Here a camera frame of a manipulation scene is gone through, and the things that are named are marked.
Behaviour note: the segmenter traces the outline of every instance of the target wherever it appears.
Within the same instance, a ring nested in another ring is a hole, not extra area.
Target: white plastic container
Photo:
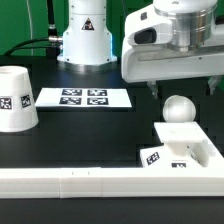
[[[18,132],[38,123],[28,70],[0,67],[0,132]]]

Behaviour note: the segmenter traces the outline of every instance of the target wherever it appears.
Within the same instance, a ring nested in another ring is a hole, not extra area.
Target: black table
[[[139,151],[160,145],[153,128],[171,95],[189,97],[196,121],[224,154],[224,92],[206,96],[206,78],[127,84],[120,65],[78,74],[44,57],[0,57],[29,70],[34,98],[41,88],[126,88],[132,108],[38,108],[31,130],[0,134],[1,168],[141,167]],[[0,223],[223,223],[221,197],[0,200]]]

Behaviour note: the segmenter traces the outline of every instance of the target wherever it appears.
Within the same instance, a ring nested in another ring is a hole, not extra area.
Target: white ball
[[[196,109],[191,100],[183,96],[169,97],[163,107],[163,117],[166,122],[191,122],[196,115]]]

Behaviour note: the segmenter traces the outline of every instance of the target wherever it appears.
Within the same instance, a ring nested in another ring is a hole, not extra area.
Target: green background
[[[125,0],[128,14],[152,3],[152,0]],[[68,26],[68,0],[53,0],[55,23],[59,35]],[[33,38],[47,37],[48,19],[46,0],[29,0],[33,24]],[[124,15],[121,0],[107,1],[107,27],[113,34],[113,53],[121,55],[124,37]],[[217,15],[224,15],[224,0],[218,1]],[[30,40],[30,22],[26,0],[0,0],[0,55],[18,43]],[[35,56],[45,55],[35,49]],[[31,55],[31,50],[20,50],[14,55]]]

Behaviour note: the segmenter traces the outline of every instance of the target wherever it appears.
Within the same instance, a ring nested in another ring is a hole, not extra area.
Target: printed marker sheet
[[[126,89],[42,88],[36,107],[131,107]]]

